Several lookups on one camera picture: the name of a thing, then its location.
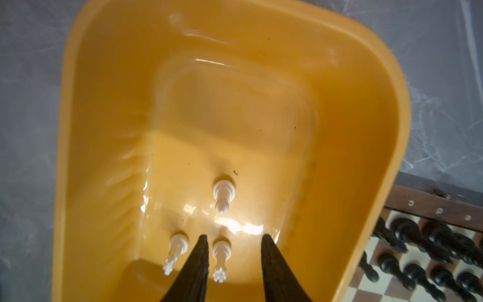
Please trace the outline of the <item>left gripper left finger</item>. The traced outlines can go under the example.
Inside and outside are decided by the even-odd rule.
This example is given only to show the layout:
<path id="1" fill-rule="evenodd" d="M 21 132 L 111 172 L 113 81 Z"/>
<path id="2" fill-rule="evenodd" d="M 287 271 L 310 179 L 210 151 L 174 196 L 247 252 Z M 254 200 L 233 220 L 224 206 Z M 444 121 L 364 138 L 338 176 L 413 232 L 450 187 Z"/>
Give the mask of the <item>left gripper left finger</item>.
<path id="1" fill-rule="evenodd" d="M 193 251 L 161 302 L 205 301 L 209 275 L 207 235 L 200 235 Z"/>

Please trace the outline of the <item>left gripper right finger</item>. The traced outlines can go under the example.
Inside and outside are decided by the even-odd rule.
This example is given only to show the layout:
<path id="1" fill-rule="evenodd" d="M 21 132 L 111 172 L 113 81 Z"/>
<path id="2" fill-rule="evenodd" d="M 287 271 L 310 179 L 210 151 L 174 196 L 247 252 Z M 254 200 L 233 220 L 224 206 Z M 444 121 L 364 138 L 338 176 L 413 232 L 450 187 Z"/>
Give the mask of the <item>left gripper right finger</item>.
<path id="1" fill-rule="evenodd" d="M 262 237 L 261 263 L 266 301 L 311 301 L 269 234 Z"/>

